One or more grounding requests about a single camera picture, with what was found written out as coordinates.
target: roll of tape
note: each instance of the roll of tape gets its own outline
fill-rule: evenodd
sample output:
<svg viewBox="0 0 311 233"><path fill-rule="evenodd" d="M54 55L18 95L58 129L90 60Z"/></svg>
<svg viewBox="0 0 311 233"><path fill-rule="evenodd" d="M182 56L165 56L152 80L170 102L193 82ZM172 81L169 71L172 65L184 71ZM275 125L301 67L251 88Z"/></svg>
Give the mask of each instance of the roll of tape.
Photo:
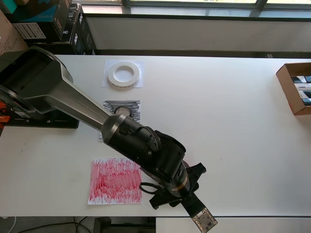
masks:
<svg viewBox="0 0 311 233"><path fill-rule="evenodd" d="M129 67L132 71L133 71L133 77L126 82L121 82L119 80L116 79L115 77L115 72L117 69L122 69L122 67ZM138 82L139 80L139 68L131 62L119 62L114 64L108 72L108 80L115 86L118 87L130 87L133 86L135 83Z"/></svg>

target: paper with red scribbles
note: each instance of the paper with red scribbles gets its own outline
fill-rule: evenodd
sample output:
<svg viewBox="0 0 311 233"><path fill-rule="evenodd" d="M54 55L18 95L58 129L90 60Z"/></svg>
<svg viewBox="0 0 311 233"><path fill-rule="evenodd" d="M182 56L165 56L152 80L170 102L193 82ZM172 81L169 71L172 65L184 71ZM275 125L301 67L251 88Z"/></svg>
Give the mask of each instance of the paper with red scribbles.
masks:
<svg viewBox="0 0 311 233"><path fill-rule="evenodd" d="M94 159L88 204L139 204L140 183L140 167L131 160Z"/></svg>

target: cardboard box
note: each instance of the cardboard box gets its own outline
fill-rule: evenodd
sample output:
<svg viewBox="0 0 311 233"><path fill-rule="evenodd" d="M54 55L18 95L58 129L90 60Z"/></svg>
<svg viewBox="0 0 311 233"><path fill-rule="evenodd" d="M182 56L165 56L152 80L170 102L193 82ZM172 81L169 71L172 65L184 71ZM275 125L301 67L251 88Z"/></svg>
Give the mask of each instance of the cardboard box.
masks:
<svg viewBox="0 0 311 233"><path fill-rule="evenodd" d="M67 22L60 42L53 43L34 43L33 45L50 51L53 54L65 55L86 55L86 47L83 43L77 25L73 22Z"/></svg>
<svg viewBox="0 0 311 233"><path fill-rule="evenodd" d="M22 51L27 47L24 40L0 11L0 55L10 51Z"/></svg>
<svg viewBox="0 0 311 233"><path fill-rule="evenodd" d="M15 0L16 5L26 5L29 2L29 0Z"/></svg>
<svg viewBox="0 0 311 233"><path fill-rule="evenodd" d="M71 0L31 0L7 15L27 43L60 41Z"/></svg>
<svg viewBox="0 0 311 233"><path fill-rule="evenodd" d="M311 106L305 106L291 77L310 75L311 63L287 63L276 73L288 104L295 116L311 114Z"/></svg>
<svg viewBox="0 0 311 233"><path fill-rule="evenodd" d="M94 55L95 54L94 51L96 50L95 42L92 37L91 30L88 26L86 17L84 17L81 4L78 4L78 3L71 4L67 21L75 22L77 24L80 34L82 36L83 42L86 46L87 53L89 55L92 55L92 54Z"/></svg>

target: black box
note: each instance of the black box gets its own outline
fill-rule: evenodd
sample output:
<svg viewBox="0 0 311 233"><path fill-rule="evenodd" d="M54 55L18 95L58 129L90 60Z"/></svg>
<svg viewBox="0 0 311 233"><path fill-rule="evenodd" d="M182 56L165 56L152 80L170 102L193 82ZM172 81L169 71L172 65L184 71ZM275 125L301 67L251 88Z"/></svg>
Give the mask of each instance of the black box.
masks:
<svg viewBox="0 0 311 233"><path fill-rule="evenodd" d="M33 44L53 54L86 55L87 50L76 23L67 22L60 42Z"/></svg>
<svg viewBox="0 0 311 233"><path fill-rule="evenodd" d="M71 0L30 0L6 16L27 43L60 41L70 4Z"/></svg>
<svg viewBox="0 0 311 233"><path fill-rule="evenodd" d="M84 17L83 9L81 4L73 3L69 8L69 14L67 21L75 22L80 30L83 42L86 46L87 53L89 55L94 55L96 46L94 43L94 39L92 37L91 30L89 29L86 18Z"/></svg>

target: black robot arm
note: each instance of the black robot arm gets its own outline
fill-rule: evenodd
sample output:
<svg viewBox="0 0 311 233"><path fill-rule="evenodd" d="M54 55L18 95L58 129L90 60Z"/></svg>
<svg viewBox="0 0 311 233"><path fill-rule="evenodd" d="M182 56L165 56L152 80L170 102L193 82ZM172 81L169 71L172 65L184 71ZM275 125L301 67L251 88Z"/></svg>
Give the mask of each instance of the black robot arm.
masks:
<svg viewBox="0 0 311 233"><path fill-rule="evenodd" d="M142 126L125 115L112 115L73 85L64 64L37 47L0 56L0 99L17 111L41 114L58 109L102 132L103 141L141 169L158 184L141 183L154 196L154 209L182 204L201 232L217 224L196 197L198 179L205 167L189 167L186 149L174 138ZM145 190L144 186L156 188Z"/></svg>

